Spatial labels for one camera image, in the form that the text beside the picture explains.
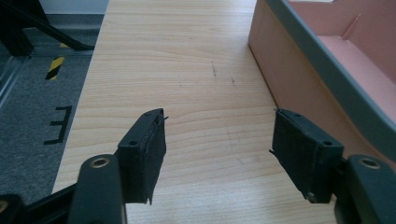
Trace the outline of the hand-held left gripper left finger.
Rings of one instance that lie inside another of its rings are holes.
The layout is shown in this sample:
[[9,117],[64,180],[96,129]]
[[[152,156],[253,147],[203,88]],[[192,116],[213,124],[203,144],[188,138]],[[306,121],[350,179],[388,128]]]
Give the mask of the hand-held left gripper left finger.
[[127,203],[152,203],[166,154],[162,108],[144,113],[118,144],[121,186]]

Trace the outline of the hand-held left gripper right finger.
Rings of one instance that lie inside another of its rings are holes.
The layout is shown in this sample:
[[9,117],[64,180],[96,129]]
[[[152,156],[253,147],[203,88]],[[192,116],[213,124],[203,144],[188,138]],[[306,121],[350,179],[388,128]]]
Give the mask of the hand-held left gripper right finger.
[[344,146],[306,117],[276,110],[272,149],[280,165],[304,198],[328,203],[331,169],[341,161]]

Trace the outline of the black floor tape mark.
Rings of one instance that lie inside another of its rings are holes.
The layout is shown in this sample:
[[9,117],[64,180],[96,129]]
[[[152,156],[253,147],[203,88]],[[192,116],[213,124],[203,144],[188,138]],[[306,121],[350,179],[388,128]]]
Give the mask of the black floor tape mark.
[[73,106],[68,105],[68,106],[57,106],[55,108],[56,111],[63,111],[64,112],[64,117],[62,120],[55,120],[52,121],[49,125],[50,126],[59,126],[60,130],[58,133],[58,137],[55,139],[47,140],[44,142],[45,145],[55,145],[55,144],[61,144],[64,141],[65,133],[67,130],[67,126],[71,117],[71,112],[72,112]]

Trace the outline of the pink cardboard box grey rim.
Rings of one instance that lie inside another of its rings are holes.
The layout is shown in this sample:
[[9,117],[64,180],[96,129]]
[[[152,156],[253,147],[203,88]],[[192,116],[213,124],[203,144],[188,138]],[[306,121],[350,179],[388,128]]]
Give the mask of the pink cardboard box grey rim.
[[248,45],[278,107],[396,170],[396,0],[257,0]]

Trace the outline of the yellow black striped floor tape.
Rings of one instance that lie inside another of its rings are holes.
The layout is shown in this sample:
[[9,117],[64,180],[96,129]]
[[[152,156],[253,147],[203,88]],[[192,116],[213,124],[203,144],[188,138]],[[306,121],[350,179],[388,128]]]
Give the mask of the yellow black striped floor tape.
[[46,80],[54,80],[57,77],[63,62],[64,62],[63,56],[56,57],[52,60],[51,65],[49,67],[49,71],[46,75]]

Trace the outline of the black metal stand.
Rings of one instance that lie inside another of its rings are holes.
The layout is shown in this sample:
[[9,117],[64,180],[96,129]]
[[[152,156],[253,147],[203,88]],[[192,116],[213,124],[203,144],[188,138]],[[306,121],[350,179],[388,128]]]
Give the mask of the black metal stand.
[[52,26],[39,0],[0,0],[0,41],[11,56],[29,56],[34,46],[25,34],[36,28],[44,34],[76,50],[94,50]]

